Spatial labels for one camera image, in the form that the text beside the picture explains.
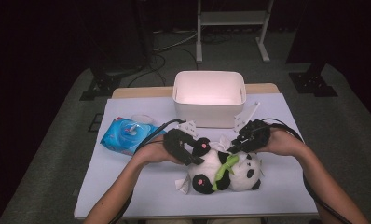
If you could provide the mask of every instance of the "white table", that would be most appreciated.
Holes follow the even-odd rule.
[[[252,119],[279,119],[298,131],[281,93],[248,94],[245,107],[256,101],[261,106]],[[109,99],[89,169],[78,195],[75,218],[85,218],[131,158],[110,151],[99,142],[114,118],[130,118],[134,114],[154,118],[157,126],[176,117],[171,97]],[[232,129],[198,129],[198,133],[211,141],[218,141],[221,134],[229,139],[236,137]],[[270,153],[259,153],[258,156],[264,173],[260,189],[243,192],[227,189],[212,195],[202,195],[193,189],[184,195],[175,189],[174,181],[186,177],[186,166],[170,162],[150,164],[140,175],[124,218],[316,215],[314,201],[305,190],[297,161]]]

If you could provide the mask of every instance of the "human hand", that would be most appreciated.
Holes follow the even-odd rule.
[[[270,138],[267,145],[255,152],[271,152],[280,156],[296,157],[304,147],[307,146],[287,131],[278,128],[271,128]]]
[[[182,164],[174,158],[163,146],[163,135],[159,135],[152,139],[149,144],[141,147],[132,157],[135,160],[148,164],[155,162],[171,161],[177,164]]]

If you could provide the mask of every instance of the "wet wipes pack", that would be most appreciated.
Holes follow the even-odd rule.
[[[104,134],[101,144],[115,152],[132,156],[139,144],[158,127],[118,117]]]

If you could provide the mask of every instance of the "forearm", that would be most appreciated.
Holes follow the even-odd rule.
[[[104,196],[93,206],[84,223],[107,224],[130,197],[145,163],[132,158]]]
[[[305,178],[323,202],[351,223],[368,223],[357,205],[329,175],[310,148],[303,146],[295,157],[303,168]],[[323,223],[336,223],[338,221],[319,205],[318,210]]]

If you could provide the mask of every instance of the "stuffed panda toy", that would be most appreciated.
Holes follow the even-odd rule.
[[[227,162],[229,153],[224,153],[211,148],[207,138],[201,138],[192,150],[193,156],[204,159],[200,165],[190,164],[188,174],[191,179],[192,187],[195,191],[202,194],[211,194],[217,190],[227,189],[229,187],[229,170],[224,169],[221,176],[217,176],[217,171]]]
[[[245,153],[239,152],[240,157],[245,159],[232,166],[232,174],[229,174],[230,185],[229,188],[234,191],[255,190],[259,189],[261,185],[261,161],[253,152]]]
[[[201,157],[204,163],[192,163],[188,168],[195,191],[212,194],[228,188],[234,191],[259,188],[260,160],[255,153],[240,152],[232,155],[211,147],[207,138],[198,141],[196,146],[199,147],[193,148],[192,155]]]

